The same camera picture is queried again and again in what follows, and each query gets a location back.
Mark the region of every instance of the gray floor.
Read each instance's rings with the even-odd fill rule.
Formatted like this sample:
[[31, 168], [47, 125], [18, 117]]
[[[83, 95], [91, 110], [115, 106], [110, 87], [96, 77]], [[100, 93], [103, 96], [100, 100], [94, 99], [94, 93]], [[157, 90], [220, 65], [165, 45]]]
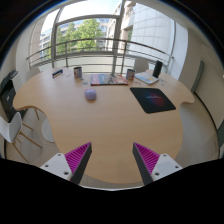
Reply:
[[[24, 116], [23, 123], [33, 128], [33, 131], [23, 126], [22, 131], [33, 141], [42, 146], [42, 149], [20, 136], [21, 143], [17, 141], [17, 147], [27, 158], [31, 165], [40, 167], [52, 156], [60, 152], [55, 143], [46, 141], [41, 133], [41, 125], [45, 115], [38, 111], [40, 120], [37, 119], [34, 109], [29, 109]], [[202, 103], [195, 96], [194, 104], [184, 103], [180, 108], [180, 115], [183, 123], [183, 143], [176, 158], [182, 167], [198, 164], [218, 158], [219, 147], [214, 125]], [[14, 147], [7, 143], [7, 157], [10, 160], [26, 163]], [[87, 175], [83, 175], [81, 186], [121, 189], [143, 186], [143, 182], [118, 185], [105, 183]]]

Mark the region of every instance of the wooden table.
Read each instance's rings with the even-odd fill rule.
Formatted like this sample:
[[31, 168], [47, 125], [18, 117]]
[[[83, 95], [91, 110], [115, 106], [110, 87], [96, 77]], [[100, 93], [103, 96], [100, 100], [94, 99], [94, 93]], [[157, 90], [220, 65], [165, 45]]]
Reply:
[[[85, 174], [100, 181], [128, 184], [142, 181], [132, 153], [137, 142], [173, 159], [183, 139], [180, 104], [193, 103], [191, 92], [173, 77], [161, 73], [158, 81], [144, 85], [135, 79], [127, 86], [94, 86], [97, 98], [86, 100], [90, 75], [83, 74], [87, 85], [74, 78], [70, 69], [55, 79], [59, 68], [41, 72], [28, 80], [17, 92], [16, 110], [36, 108], [48, 118], [55, 143], [62, 153], [92, 142], [92, 154]], [[146, 114], [130, 87], [158, 88], [175, 105], [176, 110]]]

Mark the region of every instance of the black mouse pad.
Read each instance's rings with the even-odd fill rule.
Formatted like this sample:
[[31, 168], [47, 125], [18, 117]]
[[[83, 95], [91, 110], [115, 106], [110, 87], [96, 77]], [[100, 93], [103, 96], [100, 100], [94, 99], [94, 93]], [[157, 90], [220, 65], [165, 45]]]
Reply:
[[147, 114], [176, 109], [160, 89], [130, 88], [130, 90]]

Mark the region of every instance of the cup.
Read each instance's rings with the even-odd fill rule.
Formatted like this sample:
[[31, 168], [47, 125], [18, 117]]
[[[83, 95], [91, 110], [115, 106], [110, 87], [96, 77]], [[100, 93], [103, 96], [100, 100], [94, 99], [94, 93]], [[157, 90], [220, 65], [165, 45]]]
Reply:
[[135, 70], [127, 69], [126, 79], [134, 79], [135, 77]]
[[73, 68], [73, 71], [75, 78], [82, 78], [82, 67], [75, 67]]

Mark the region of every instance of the tree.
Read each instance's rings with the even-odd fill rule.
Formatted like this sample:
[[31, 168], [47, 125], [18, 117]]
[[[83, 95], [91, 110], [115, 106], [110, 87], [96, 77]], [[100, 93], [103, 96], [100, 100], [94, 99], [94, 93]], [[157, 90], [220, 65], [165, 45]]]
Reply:
[[[51, 46], [51, 40], [48, 43], [47, 47], [50, 47], [50, 46]], [[51, 59], [51, 48], [48, 48], [47, 50], [44, 51], [44, 56], [45, 56], [44, 60]]]
[[[65, 33], [65, 41], [70, 41], [74, 40], [74, 33], [75, 33], [75, 28], [74, 28], [74, 23], [69, 23], [68, 29]], [[67, 44], [67, 50], [68, 52], [71, 51], [71, 49], [76, 45], [76, 42], [71, 42]]]
[[[57, 32], [57, 44], [62, 43], [65, 41], [65, 37], [63, 36], [61, 32], [61, 28], [58, 27], [58, 32]], [[57, 46], [57, 53], [59, 54], [64, 54], [65, 53], [65, 44], [60, 44]]]
[[[76, 39], [102, 37], [103, 33], [99, 29], [99, 24], [100, 23], [97, 22], [96, 19], [84, 20], [84, 22], [75, 31], [74, 36]], [[87, 51], [99, 49], [95, 40], [78, 41], [75, 47], [77, 48], [77, 51], [81, 51], [82, 49]]]

